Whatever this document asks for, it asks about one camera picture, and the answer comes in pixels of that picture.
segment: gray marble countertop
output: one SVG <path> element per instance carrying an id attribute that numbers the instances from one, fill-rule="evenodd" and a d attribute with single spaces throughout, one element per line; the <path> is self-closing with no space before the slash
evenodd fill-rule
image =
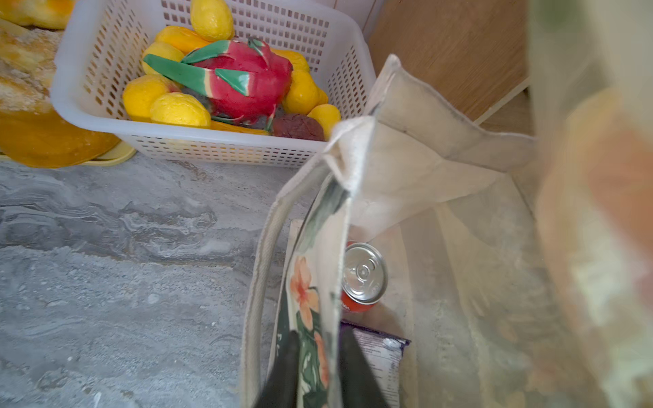
<path id="1" fill-rule="evenodd" d="M 115 167 L 0 164 L 0 406 L 236 407 L 254 251 L 293 174 L 140 154 Z M 287 225 L 264 361 L 286 241 Z"/>

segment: canvas tote bag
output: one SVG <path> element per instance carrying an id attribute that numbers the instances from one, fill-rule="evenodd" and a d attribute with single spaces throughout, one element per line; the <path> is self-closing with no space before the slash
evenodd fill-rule
<path id="1" fill-rule="evenodd" d="M 337 125 L 276 197 L 256 253 L 242 340 L 241 406 L 261 389 L 270 261 L 293 202 L 320 185 L 287 254 L 269 367 L 300 335 L 297 406 L 342 406 L 337 370 L 348 240 L 384 256 L 380 303 L 346 316 L 412 341 L 404 407 L 601 407 L 567 328 L 533 219 L 535 140 L 484 131 L 391 55 L 366 115 Z"/>

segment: yellow lemon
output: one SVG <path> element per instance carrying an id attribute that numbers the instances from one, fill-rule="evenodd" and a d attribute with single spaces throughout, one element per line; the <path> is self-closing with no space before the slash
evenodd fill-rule
<path id="1" fill-rule="evenodd" d="M 130 81 L 123 92 L 123 103 L 134 121 L 149 122 L 150 108 L 165 93 L 179 92 L 173 81 L 162 75 L 145 75 Z"/>
<path id="2" fill-rule="evenodd" d="M 283 99 L 283 109 L 287 114 L 306 115 L 317 105 L 319 88 L 306 71 L 293 71 L 290 90 Z"/>
<path id="3" fill-rule="evenodd" d="M 277 50 L 276 48 L 272 47 L 270 47 L 270 50 L 278 56 L 284 57 L 290 61 L 290 63 L 293 64 L 294 71 L 311 72 L 311 69 L 308 66 L 308 61 L 306 61 L 306 58 L 304 58 L 302 54 L 290 50 Z"/>
<path id="4" fill-rule="evenodd" d="M 190 95 L 181 92 L 161 95 L 150 108 L 154 123 L 209 128 L 211 115 L 204 105 Z"/>
<path id="5" fill-rule="evenodd" d="M 340 117 L 340 111 L 333 105 L 322 104 L 317 105 L 313 110 L 308 114 L 309 118 L 315 119 L 322 129 L 325 132 L 325 140 L 331 138 L 331 130 L 336 123 L 338 123 L 342 118 Z"/>
<path id="6" fill-rule="evenodd" d="M 159 74 L 151 66 L 143 61 L 143 57 L 148 54 L 158 55 L 162 58 L 171 59 L 173 61 L 181 61 L 184 57 L 184 53 L 171 46 L 167 42 L 155 41 L 151 46 L 147 47 L 143 54 L 140 56 L 140 64 L 143 66 L 143 70 L 146 74 Z"/>
<path id="7" fill-rule="evenodd" d="M 317 88 L 317 92 L 320 94 L 320 98 L 317 101 L 318 105 L 324 105 L 325 103 L 328 103 L 328 95 L 326 92 L 324 92 L 322 89 Z"/>
<path id="8" fill-rule="evenodd" d="M 210 42 L 231 40 L 235 34 L 234 18 L 225 0 L 191 0 L 191 24 Z"/>

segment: soda can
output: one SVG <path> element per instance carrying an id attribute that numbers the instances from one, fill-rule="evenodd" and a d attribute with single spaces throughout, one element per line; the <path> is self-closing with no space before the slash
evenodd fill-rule
<path id="1" fill-rule="evenodd" d="M 342 276 L 342 307 L 363 312 L 374 306 L 388 286 L 388 272 L 383 257 L 368 243 L 357 242 L 345 250 Z"/>

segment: can lid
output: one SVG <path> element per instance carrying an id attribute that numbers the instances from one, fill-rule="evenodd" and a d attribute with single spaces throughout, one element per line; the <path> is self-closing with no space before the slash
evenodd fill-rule
<path id="1" fill-rule="evenodd" d="M 358 303 L 378 302 L 388 283 L 383 257 L 367 243 L 354 243 L 345 251 L 342 289 Z"/>

